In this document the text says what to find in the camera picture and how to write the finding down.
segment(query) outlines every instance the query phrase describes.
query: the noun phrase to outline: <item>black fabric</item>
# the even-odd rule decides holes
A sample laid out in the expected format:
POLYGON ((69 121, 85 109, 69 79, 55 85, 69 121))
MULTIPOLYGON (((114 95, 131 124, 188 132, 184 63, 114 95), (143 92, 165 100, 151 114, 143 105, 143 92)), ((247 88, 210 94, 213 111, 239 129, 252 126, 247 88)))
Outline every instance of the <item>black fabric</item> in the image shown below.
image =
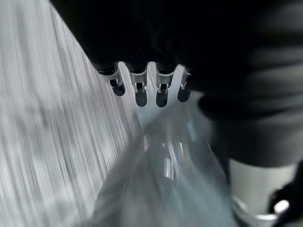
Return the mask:
POLYGON ((301 0, 51 0, 89 59, 175 62, 232 158, 303 159, 301 0))

